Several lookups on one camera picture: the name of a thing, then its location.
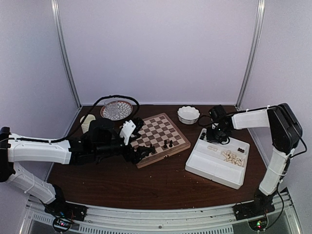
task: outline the zip tie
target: zip tie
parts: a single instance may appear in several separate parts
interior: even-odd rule
[[[277,173],[276,171],[274,171],[271,167],[268,167],[268,169],[271,171],[271,172],[273,172],[274,174],[276,174],[276,175],[278,175],[278,176],[285,176],[286,174],[279,174],[279,173]]]
[[[24,191],[25,194],[28,193],[28,192],[35,186],[35,177],[34,177],[34,174],[31,174],[31,175],[33,176],[33,185],[32,185],[29,189],[27,189],[26,191]]]

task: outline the white tray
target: white tray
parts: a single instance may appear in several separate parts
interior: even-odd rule
[[[206,129],[202,129],[199,137],[205,132]],[[217,151],[208,149],[209,146],[217,148]],[[249,147],[248,143],[231,137],[230,143],[227,145],[212,144],[198,138],[185,164],[185,170],[231,188],[239,189],[244,183]],[[238,148],[245,150],[245,152],[237,151]],[[230,162],[225,162],[225,157],[221,152],[226,152],[227,150],[241,158],[243,165],[237,166]]]

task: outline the metal frame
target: metal frame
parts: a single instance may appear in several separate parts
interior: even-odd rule
[[[69,82],[70,89],[72,91],[72,94],[74,96],[74,99],[75,99],[75,102],[77,105],[77,108],[80,108],[81,102],[79,100],[79,96],[77,93],[77,89],[75,86],[75,82],[74,82],[73,75],[72,75],[72,70],[71,70],[70,65],[69,65],[68,55],[67,55],[67,51],[66,51],[66,47],[65,47],[64,35],[63,35],[63,30],[62,30],[62,25],[61,25],[61,21],[60,21],[60,15],[59,15],[59,2],[58,2],[58,0],[51,0],[51,5],[52,5],[52,12],[53,12],[55,25],[57,28],[58,41],[59,41],[59,45],[60,45],[60,49],[61,49],[61,55],[62,55],[62,60],[63,60],[65,72],[67,75],[67,79]]]
[[[265,0],[259,0],[258,2],[258,12],[255,19],[255,25],[254,25],[254,32],[253,32],[253,41],[252,46],[249,53],[248,63],[242,83],[242,87],[240,89],[238,99],[236,102],[236,107],[240,108],[242,104],[242,100],[244,98],[244,95],[246,93],[246,88],[252,73],[252,68],[254,64],[254,59],[256,55],[256,51],[259,45],[261,31],[262,31],[262,25],[263,25],[263,18],[264,18],[264,9],[265,9]]]
[[[292,234],[302,234],[289,193],[281,195]],[[278,214],[282,208],[279,196],[273,198],[273,203],[276,210],[270,214]],[[220,230],[219,233],[231,234],[234,224],[247,222],[236,221],[233,205],[181,210],[127,210],[86,205],[88,211],[85,221],[75,221],[71,231],[81,234],[215,234]],[[39,200],[30,196],[19,233],[29,234],[32,221],[50,226],[53,219],[44,212],[44,206]]]

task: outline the white cup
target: white cup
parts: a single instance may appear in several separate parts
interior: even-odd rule
[[[81,129],[82,129],[83,134],[85,134],[86,132],[89,131],[90,123],[91,123],[92,120],[95,120],[95,119],[96,119],[96,117],[94,115],[88,115],[87,116],[87,118],[85,119],[85,121],[81,125]]]

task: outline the decorative plate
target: decorative plate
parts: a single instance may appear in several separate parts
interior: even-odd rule
[[[116,116],[109,117],[105,106],[103,106],[101,109],[100,112],[101,116],[103,118],[109,118],[110,120],[117,121],[128,117],[132,113],[133,107],[127,101],[118,101],[117,104],[118,104],[118,114]]]

